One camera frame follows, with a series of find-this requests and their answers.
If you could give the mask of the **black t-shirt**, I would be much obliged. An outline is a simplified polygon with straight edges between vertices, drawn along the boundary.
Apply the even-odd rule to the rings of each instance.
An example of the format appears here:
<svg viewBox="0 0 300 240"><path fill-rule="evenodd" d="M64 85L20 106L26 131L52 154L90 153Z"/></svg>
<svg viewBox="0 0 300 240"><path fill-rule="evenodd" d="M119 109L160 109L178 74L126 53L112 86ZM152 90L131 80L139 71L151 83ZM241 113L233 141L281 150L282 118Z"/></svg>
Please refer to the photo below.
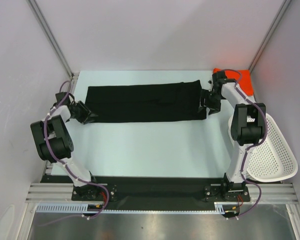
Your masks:
<svg viewBox="0 0 300 240"><path fill-rule="evenodd" d="M168 84L90 86L85 105L97 123L204 120L199 80Z"/></svg>

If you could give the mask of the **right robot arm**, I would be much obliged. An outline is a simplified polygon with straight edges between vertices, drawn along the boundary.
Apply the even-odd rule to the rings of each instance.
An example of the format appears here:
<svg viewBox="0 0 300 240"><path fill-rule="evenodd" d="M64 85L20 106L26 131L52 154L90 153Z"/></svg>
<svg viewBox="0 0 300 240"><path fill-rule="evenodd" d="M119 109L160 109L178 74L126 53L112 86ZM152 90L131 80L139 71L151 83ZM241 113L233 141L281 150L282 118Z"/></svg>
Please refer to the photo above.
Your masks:
<svg viewBox="0 0 300 240"><path fill-rule="evenodd" d="M266 140L268 132L266 106L257 103L241 89L239 82L242 77L240 73L238 79L229 78L224 69L213 73L210 89L202 90L200 99L209 115L221 111L223 100L228 101L234 109L230 125L234 150L230 165L217 189L206 191L207 198L216 196L217 200L226 202L248 197L247 166L253 149Z"/></svg>

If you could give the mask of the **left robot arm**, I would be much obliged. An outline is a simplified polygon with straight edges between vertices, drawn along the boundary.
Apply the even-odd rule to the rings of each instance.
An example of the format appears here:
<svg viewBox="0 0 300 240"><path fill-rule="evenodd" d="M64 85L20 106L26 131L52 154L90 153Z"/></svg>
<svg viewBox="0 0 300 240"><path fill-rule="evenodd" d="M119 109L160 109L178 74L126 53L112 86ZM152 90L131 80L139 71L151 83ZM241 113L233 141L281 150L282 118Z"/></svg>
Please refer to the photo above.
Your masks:
<svg viewBox="0 0 300 240"><path fill-rule="evenodd" d="M82 101L75 101L72 94L55 94L56 102L47 117L30 125L31 133L39 157L61 167L73 182L73 201L96 200L101 188L96 184L91 172L72 157L74 143L66 127L71 119L80 124L93 123L98 115Z"/></svg>

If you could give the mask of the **folded orange t-shirt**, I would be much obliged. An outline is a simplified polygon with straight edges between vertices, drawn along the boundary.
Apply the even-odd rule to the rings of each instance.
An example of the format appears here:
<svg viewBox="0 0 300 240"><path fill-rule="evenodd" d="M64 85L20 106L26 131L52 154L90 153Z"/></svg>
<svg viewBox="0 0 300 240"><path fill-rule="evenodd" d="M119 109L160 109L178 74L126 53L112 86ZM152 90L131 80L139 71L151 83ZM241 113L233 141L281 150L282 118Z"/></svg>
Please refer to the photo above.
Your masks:
<svg viewBox="0 0 300 240"><path fill-rule="evenodd" d="M251 74L248 69L225 70L225 75L229 79L238 81L241 90L249 97L254 95L254 89L251 81Z"/></svg>

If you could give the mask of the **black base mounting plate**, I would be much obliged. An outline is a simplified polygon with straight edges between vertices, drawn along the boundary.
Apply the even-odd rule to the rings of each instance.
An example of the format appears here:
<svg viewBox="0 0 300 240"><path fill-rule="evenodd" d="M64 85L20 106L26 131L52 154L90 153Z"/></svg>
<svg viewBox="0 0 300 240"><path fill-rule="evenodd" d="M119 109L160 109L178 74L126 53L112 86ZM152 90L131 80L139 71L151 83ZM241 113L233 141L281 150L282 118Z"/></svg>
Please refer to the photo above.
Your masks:
<svg viewBox="0 0 300 240"><path fill-rule="evenodd" d="M222 178L94 176L92 180L106 189L87 185L80 190L72 186L71 200L108 199L107 210L173 212L207 211L214 208L215 202L241 204L251 200L247 187L227 191Z"/></svg>

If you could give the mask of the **white perforated plastic basket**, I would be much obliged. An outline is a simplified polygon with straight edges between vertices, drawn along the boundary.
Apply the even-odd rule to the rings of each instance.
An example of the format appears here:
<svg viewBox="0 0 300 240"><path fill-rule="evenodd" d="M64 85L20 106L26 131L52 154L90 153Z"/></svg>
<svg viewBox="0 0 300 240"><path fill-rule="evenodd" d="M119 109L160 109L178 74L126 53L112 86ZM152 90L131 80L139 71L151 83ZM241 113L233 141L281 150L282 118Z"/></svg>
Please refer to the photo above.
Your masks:
<svg viewBox="0 0 300 240"><path fill-rule="evenodd" d="M230 166L226 171L228 179L235 183L243 181L241 176L244 155L243 175L246 179L262 183L278 182L292 178L298 171L297 160L282 132L271 115L266 114L267 134L262 144L249 150L250 144L240 146L232 140L233 152Z"/></svg>

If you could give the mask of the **aluminium frame rail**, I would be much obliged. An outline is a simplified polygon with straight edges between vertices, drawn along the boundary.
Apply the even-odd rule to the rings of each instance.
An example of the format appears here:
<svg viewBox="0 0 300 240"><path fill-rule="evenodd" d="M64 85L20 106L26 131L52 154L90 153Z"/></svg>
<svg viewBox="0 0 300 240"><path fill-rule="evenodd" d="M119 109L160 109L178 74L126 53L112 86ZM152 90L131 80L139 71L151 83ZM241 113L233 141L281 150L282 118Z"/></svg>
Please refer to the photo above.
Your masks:
<svg viewBox="0 0 300 240"><path fill-rule="evenodd" d="M125 199L182 199L204 202L229 202L243 200L244 203L295 204L298 198L293 185L260 184L259 187L248 184L241 192L229 192L220 189L218 184L208 186L177 184L121 184L106 186L111 202ZM72 200L73 186L70 183L33 183L30 185L25 201L27 203L68 203L95 202L95 200Z"/></svg>

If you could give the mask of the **left aluminium corner post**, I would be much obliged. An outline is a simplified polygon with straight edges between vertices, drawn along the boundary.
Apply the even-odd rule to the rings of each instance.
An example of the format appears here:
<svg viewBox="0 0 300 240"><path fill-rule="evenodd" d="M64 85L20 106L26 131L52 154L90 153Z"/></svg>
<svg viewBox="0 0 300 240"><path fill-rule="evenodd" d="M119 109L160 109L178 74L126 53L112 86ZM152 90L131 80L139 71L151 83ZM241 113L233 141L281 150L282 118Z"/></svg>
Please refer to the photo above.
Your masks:
<svg viewBox="0 0 300 240"><path fill-rule="evenodd" d="M65 58L65 55L58 44L58 41L56 40L48 21L46 20L43 11L41 10L38 2L36 0L26 0L27 4L29 5L34 17L36 18L39 26L41 27L44 35L47 38L47 41L49 42L50 46L52 47L57 59L59 60L63 70L67 74L67 76L72 79L74 76L73 71L71 70L71 67L68 63L68 61Z"/></svg>

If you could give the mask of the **aluminium corner post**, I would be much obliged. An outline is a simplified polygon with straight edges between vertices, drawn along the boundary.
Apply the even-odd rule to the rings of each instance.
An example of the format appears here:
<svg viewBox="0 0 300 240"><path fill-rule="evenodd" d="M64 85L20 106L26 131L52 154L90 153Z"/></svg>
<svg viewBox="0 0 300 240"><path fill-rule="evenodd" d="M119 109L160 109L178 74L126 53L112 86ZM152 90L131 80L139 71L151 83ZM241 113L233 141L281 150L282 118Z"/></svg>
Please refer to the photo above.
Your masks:
<svg viewBox="0 0 300 240"><path fill-rule="evenodd" d="M257 49L251 63L248 66L248 70L250 73L252 73L253 70L255 69L257 63L259 62L260 58L262 57L263 52L267 48L268 44L270 43L272 37L274 36L274 34L277 30L277 28L281 24L281 21L285 17L287 11L289 10L289 8L293 2L294 2L294 0L284 0L282 2L278 12L276 13L273 21L271 22L271 24L269 26L264 38L262 39L259 48Z"/></svg>
<svg viewBox="0 0 300 240"><path fill-rule="evenodd" d="M41 27L44 35L47 38L47 41L49 42L50 46L52 47L57 59L59 60L63 70L67 74L67 76L72 79L74 76L73 71L71 70L71 67L68 63L68 61L65 58L65 55L58 44L58 41L56 40L48 21L46 20L43 11L41 10L38 2L36 0L26 0L27 4L29 5L34 17L36 18L39 26Z"/></svg>

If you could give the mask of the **right aluminium corner post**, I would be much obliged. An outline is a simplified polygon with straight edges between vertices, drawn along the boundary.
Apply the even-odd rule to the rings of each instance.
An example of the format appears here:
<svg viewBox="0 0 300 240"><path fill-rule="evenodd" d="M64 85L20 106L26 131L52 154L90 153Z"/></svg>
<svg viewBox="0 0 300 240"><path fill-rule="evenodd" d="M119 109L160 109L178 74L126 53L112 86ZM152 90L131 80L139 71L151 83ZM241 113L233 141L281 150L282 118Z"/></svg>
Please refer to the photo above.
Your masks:
<svg viewBox="0 0 300 240"><path fill-rule="evenodd" d="M278 12L276 13L273 21L271 22L271 24L269 26L264 38L262 39L259 48L257 49L251 63L248 66L248 70L250 73L252 73L253 70L255 69L257 63L259 62L260 58L262 57L263 52L267 48L268 44L270 43L272 37L274 36L274 34L277 30L277 28L281 24L281 21L285 17L287 11L289 10L289 8L293 2L294 2L294 0L284 0L282 2Z"/></svg>

